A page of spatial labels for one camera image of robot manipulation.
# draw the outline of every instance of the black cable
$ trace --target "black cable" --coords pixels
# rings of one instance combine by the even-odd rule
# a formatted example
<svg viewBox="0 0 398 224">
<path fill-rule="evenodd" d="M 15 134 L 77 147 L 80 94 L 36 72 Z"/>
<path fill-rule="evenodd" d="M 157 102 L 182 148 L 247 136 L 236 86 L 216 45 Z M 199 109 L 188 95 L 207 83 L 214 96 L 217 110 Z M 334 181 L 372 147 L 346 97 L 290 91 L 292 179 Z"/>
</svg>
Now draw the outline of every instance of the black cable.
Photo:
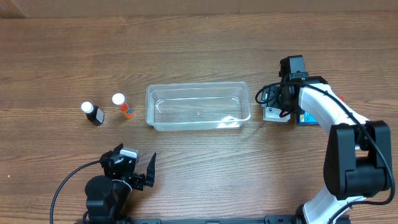
<svg viewBox="0 0 398 224">
<path fill-rule="evenodd" d="M 83 218 L 82 218 L 83 222 L 82 222 L 82 224 L 86 224 L 87 215 L 88 215 L 88 211 L 83 214 Z"/>
<path fill-rule="evenodd" d="M 323 91 L 315 86 L 306 84 L 306 83 L 295 83 L 295 82 L 279 82 L 279 83 L 273 83 L 267 86 L 264 86 L 261 88 L 261 92 L 263 92 L 265 89 L 270 88 L 272 86 L 276 86 L 276 85 L 297 85 L 297 86 L 301 86 L 301 87 L 308 87 L 311 88 L 313 90 L 316 90 L 320 93 L 323 93 L 324 95 L 328 96 L 330 99 L 332 99 L 347 115 L 349 118 L 351 118 L 351 120 L 353 120 L 361 129 L 362 133 L 366 136 L 366 138 L 369 140 L 369 142 L 371 143 L 371 145 L 373 146 L 373 148 L 376 150 L 378 156 L 381 158 L 384 166 L 386 167 L 387 170 L 387 174 L 389 177 L 389 180 L 391 182 L 391 189 L 390 189 L 390 195 L 389 197 L 382 202 L 372 202 L 372 201 L 357 201 L 357 202 L 349 202 L 346 205 L 344 205 L 343 207 L 341 207 L 335 214 L 333 214 L 333 216 L 329 219 L 328 224 L 332 224 L 333 220 L 338 217 L 341 213 L 343 213 L 347 208 L 352 207 L 353 205 L 387 205 L 388 203 L 390 203 L 392 201 L 392 199 L 394 198 L 395 192 L 396 192 L 396 186 L 395 186 L 395 182 L 394 182 L 394 176 L 392 175 L 391 169 L 387 164 L 386 158 L 384 158 L 384 156 L 382 155 L 379 147 L 377 146 L 377 144 L 374 142 L 373 138 L 371 137 L 371 135 L 365 130 L 365 127 L 354 117 L 354 115 L 349 112 L 349 110 L 340 102 L 340 100 L 338 100 L 336 97 L 334 97 L 333 95 L 329 94 L 327 91 Z"/>
<path fill-rule="evenodd" d="M 65 178 L 65 180 L 63 180 L 63 182 L 61 183 L 61 185 L 58 187 L 57 191 L 55 192 L 54 198 L 52 199 L 51 209 L 50 209 L 50 224 L 53 224 L 53 223 L 54 223 L 53 214 L 54 214 L 55 201 L 56 201 L 56 199 L 57 199 L 57 197 L 58 197 L 58 194 L 60 193 L 62 187 L 65 185 L 65 183 L 69 180 L 69 178 L 71 178 L 71 177 L 72 177 L 74 174 L 76 174 L 79 170 L 84 169 L 84 168 L 86 168 L 86 167 L 88 167 L 88 166 L 97 164 L 97 163 L 100 163 L 100 161 L 89 162 L 89 163 L 87 163 L 86 165 L 83 165 L 83 166 L 81 166 L 81 167 L 75 169 L 75 171 L 71 172 L 71 173 L 67 176 L 67 178 Z"/>
</svg>

